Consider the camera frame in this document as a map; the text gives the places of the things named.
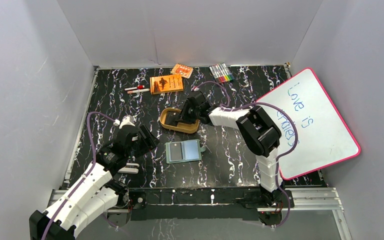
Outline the mint green card holder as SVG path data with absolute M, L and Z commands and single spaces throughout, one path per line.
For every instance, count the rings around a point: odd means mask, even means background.
M 182 143 L 183 160 L 170 161 L 170 149 L 169 149 L 170 143 Z M 206 150 L 206 148 L 204 146 L 201 146 L 200 141 L 198 139 L 166 142 L 164 144 L 164 147 L 165 147 L 166 163 L 167 164 L 177 164 L 177 163 L 200 161 L 202 159 L 202 153 Z

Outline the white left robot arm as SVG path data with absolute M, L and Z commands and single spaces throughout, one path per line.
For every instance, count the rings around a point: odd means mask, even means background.
M 116 137 L 100 149 L 92 148 L 93 160 L 75 184 L 46 210 L 29 217 L 30 239 L 74 240 L 108 209 L 129 204 L 128 187 L 114 177 L 130 159 L 155 149 L 159 140 L 145 125 L 136 126 L 130 115 L 112 122 L 118 127 Z

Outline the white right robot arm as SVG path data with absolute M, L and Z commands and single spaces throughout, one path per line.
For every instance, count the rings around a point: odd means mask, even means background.
M 211 126 L 236 129 L 248 149 L 255 154 L 259 167 L 259 184 L 262 202 L 275 207 L 282 199 L 282 180 L 276 161 L 282 133 L 262 102 L 252 102 L 238 108 L 210 104 L 201 91 L 192 93 L 180 113 L 177 123 L 191 125 L 196 121 Z

